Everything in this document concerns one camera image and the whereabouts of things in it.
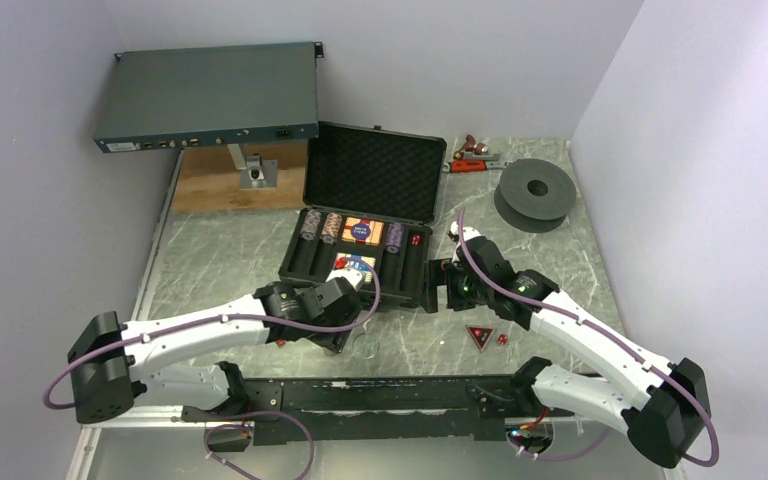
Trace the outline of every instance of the marble table top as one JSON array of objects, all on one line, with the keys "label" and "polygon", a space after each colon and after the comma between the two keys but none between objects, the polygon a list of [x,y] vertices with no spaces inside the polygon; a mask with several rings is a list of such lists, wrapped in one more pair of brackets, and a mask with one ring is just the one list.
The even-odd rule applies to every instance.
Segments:
[{"label": "marble table top", "polygon": [[[568,146],[561,139],[479,139],[502,160],[539,158],[552,162],[575,181]],[[449,154],[462,138],[447,139]],[[520,232],[496,213],[493,192],[501,171],[444,174],[437,201],[434,235],[429,259],[450,257],[454,244],[445,235],[457,210],[466,207],[467,225],[496,242],[515,270],[532,268],[558,282],[596,318],[623,333],[614,298],[602,265],[590,220],[578,195],[568,219],[544,234]],[[149,319],[160,319],[220,305],[257,287],[278,280],[298,217],[298,210],[261,210],[176,215],[169,223],[169,238],[151,300]],[[361,348],[352,333],[346,349],[326,356],[322,348],[298,341],[240,347],[194,358],[188,363],[204,366],[227,360],[237,363],[246,377],[352,377],[406,375],[509,374],[532,356],[576,372],[592,371],[553,342],[500,320],[486,307],[463,312],[445,309],[446,295],[439,291],[440,311],[426,314],[421,308],[391,309],[377,314],[367,327],[370,340]],[[481,352],[466,325],[495,328],[494,342]],[[508,343],[495,338],[504,333]],[[377,344],[370,355],[368,347]]]}]

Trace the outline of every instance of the white wall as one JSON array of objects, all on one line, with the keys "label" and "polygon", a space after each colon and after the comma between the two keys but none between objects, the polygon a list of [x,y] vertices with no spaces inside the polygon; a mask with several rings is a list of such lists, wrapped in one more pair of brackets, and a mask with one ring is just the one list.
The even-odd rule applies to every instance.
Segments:
[{"label": "white wall", "polygon": [[320,118],[569,138],[642,0],[106,0],[129,50],[320,40]]},{"label": "white wall", "polygon": [[90,318],[129,315],[169,182],[168,154],[91,141],[121,48],[101,0],[0,0],[0,479],[64,477],[78,426],[44,383]]},{"label": "white wall", "polygon": [[647,0],[572,152],[627,330],[706,370],[690,478],[768,478],[768,1]]}]

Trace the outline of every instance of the metal stand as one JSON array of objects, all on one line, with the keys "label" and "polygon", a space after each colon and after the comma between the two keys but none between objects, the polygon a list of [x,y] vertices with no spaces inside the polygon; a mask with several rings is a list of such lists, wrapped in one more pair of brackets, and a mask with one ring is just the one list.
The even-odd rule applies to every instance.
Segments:
[{"label": "metal stand", "polygon": [[261,160],[260,155],[246,155],[239,143],[228,144],[234,166],[240,170],[240,190],[278,186],[278,160]]}]

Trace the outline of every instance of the poker chip case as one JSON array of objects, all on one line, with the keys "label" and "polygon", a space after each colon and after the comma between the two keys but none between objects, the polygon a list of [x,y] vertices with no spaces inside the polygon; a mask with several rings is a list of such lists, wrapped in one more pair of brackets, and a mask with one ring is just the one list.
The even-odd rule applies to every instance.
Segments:
[{"label": "poker chip case", "polygon": [[[419,306],[446,141],[320,122],[319,137],[309,142],[303,195],[309,207],[299,212],[279,278],[295,286],[322,283],[338,254],[370,257],[381,279],[382,303]],[[311,210],[319,215],[312,214],[305,225]],[[337,241],[328,244],[321,237],[332,213],[341,216],[340,228]],[[352,242],[343,238],[349,218],[365,225],[351,231],[357,236]],[[377,237],[369,235],[370,221],[383,224]],[[386,248],[393,222],[403,231],[397,253]],[[373,284],[365,284],[360,293],[371,302]]]}]

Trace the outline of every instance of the orange handle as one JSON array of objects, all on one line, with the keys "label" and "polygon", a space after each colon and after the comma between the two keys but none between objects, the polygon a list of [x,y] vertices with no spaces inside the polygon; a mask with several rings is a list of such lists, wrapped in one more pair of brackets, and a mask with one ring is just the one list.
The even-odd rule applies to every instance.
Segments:
[{"label": "orange handle", "polygon": [[452,173],[483,172],[487,170],[484,160],[455,160],[452,162]]}]

